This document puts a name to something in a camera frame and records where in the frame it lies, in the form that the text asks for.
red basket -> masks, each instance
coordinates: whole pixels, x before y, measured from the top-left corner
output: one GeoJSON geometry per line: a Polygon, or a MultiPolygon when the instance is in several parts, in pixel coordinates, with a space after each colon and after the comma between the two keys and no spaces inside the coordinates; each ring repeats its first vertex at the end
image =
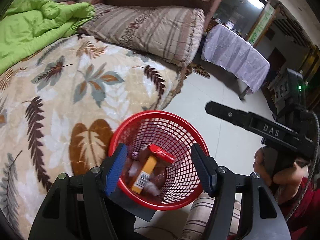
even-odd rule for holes
{"type": "Polygon", "coordinates": [[[190,149],[198,143],[208,156],[208,148],[197,130],[187,121],[164,111],[144,111],[126,119],[116,130],[109,147],[109,156],[119,143],[128,146],[128,155],[144,144],[155,144],[176,157],[166,169],[167,176],[160,198],[148,198],[131,191],[122,178],[119,187],[136,203],[155,210],[174,210],[193,202],[202,187],[193,166],[190,149]]]}

lavender tablecloth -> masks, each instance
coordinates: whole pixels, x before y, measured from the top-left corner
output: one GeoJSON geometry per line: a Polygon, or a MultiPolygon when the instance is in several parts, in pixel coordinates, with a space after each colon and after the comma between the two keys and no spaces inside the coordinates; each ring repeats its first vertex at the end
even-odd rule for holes
{"type": "Polygon", "coordinates": [[[221,24],[208,33],[201,58],[233,73],[253,93],[259,90],[270,68],[249,42],[221,24]]]}

slipper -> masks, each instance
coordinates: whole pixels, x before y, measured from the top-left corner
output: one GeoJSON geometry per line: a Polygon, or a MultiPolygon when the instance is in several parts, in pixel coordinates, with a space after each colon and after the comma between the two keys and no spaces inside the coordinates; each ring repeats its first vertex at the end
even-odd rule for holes
{"type": "Polygon", "coordinates": [[[209,73],[200,64],[191,63],[190,65],[192,65],[193,71],[195,73],[197,73],[200,76],[203,76],[205,78],[210,78],[209,73]]]}

table leg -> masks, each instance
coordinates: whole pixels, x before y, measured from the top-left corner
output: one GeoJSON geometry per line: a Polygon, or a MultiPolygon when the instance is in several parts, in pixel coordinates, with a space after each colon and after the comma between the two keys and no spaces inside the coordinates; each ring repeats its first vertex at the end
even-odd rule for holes
{"type": "Polygon", "coordinates": [[[244,96],[247,94],[249,89],[249,86],[247,86],[245,90],[243,90],[243,92],[239,95],[240,100],[244,100],[244,96]]]}

striped cloth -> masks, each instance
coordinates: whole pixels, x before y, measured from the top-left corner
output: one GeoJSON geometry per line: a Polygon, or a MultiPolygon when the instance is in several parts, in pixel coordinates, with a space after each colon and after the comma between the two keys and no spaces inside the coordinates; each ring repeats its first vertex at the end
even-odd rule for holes
{"type": "Polygon", "coordinates": [[[81,26],[104,41],[145,51],[180,67],[187,67],[199,47],[204,13],[201,9],[177,6],[95,6],[96,16],[81,26]]]}
{"type": "MultiPolygon", "coordinates": [[[[183,231],[179,240],[200,240],[204,229],[207,225],[214,198],[203,192],[192,204],[190,213],[183,227],[183,231]]],[[[230,226],[229,235],[235,235],[238,230],[240,219],[241,203],[235,200],[233,208],[233,217],[230,226]]]]}

